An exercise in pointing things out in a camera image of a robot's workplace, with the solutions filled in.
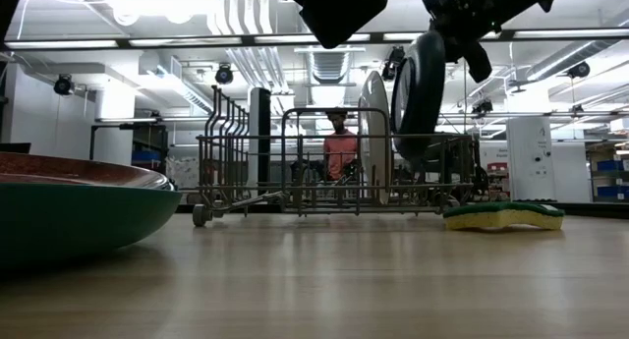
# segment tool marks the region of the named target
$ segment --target ceiling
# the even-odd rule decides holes
[[[206,24],[206,15],[194,15],[188,22],[175,25],[163,16],[142,16],[129,27],[116,24],[111,6],[102,0],[86,0],[93,2],[91,9],[81,3],[83,0],[22,0],[20,7],[7,34],[7,39],[19,40],[42,39],[95,39],[127,36],[130,38],[147,38],[182,35],[211,35]],[[201,0],[190,0],[190,7],[202,8]],[[541,8],[533,7],[519,17],[505,24],[505,28],[596,28],[609,27],[609,21],[629,8],[626,0],[556,0],[553,9],[545,14]],[[335,9],[342,16],[343,9]],[[298,15],[298,7],[292,2],[270,0],[269,16],[275,33],[301,32],[303,25]],[[375,19],[365,25],[361,31],[421,31],[426,30],[429,16],[423,7],[422,0],[389,0],[387,8]],[[494,73],[502,69],[515,67],[526,68],[539,63],[549,55],[571,44],[569,41],[540,41],[514,43],[484,43]],[[345,104],[356,104],[360,96],[362,82],[371,70],[380,70],[382,61],[387,56],[391,45],[369,44],[360,45],[363,52],[352,53],[350,82],[345,91]],[[295,105],[304,106],[312,102],[311,90],[305,85],[310,82],[305,54],[295,53],[296,47],[280,46],[278,54],[286,80],[295,92]],[[195,49],[156,49],[160,58],[167,60],[175,56],[184,66],[184,78],[211,96],[210,86],[213,81],[217,64],[229,62],[224,48]],[[177,95],[167,94],[164,87],[148,86],[137,68],[138,58],[143,53],[139,50],[101,50],[73,52],[29,52],[21,56],[36,68],[45,68],[51,63],[102,63],[126,75],[139,85],[145,85],[150,94],[138,96],[137,107],[153,109],[186,108],[188,103]],[[529,85],[528,89],[548,90],[549,107],[537,107],[536,111],[557,109],[566,111],[574,102],[603,94],[620,86],[626,85],[629,65],[620,66],[608,74],[598,74],[619,64],[629,61],[629,44],[621,41],[609,49],[591,57],[587,62],[592,67],[589,77],[582,83],[573,83],[565,77],[553,77],[539,84]],[[40,69],[42,75],[49,73]],[[456,113],[461,102],[470,97],[478,84],[470,77],[466,78],[463,63],[451,64],[447,69],[445,93],[442,112]],[[575,89],[566,89],[575,85]],[[243,99],[239,104],[246,105],[248,84],[239,72],[235,73],[234,82],[226,85],[224,92],[236,99]],[[486,92],[494,104],[495,110],[503,108],[502,102],[509,96],[503,87]],[[596,111],[612,110],[629,105],[629,93],[618,95],[612,101],[596,107]],[[606,118],[595,121],[604,122]]]

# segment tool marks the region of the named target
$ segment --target pink shirt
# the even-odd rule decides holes
[[[330,177],[335,181],[343,175],[343,167],[354,160],[358,149],[357,139],[354,134],[346,130],[342,135],[347,136],[347,138],[326,138],[323,143],[323,152],[332,153],[327,159],[327,168]]]

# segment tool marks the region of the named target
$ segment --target green scouring pad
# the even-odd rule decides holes
[[[521,202],[486,202],[456,207],[443,214],[448,230],[506,227],[522,224],[546,230],[560,230],[563,210],[549,205]]]

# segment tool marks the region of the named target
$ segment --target table surface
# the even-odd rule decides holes
[[[296,219],[175,215],[114,254],[5,278],[0,338],[627,338],[627,221]]]

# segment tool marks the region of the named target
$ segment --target rack wheel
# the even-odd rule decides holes
[[[193,209],[193,222],[195,223],[195,226],[197,227],[203,227],[205,226],[205,223],[207,221],[211,221],[212,220],[212,213],[211,211],[207,210],[207,207],[203,204],[198,204],[195,205],[195,208]]]

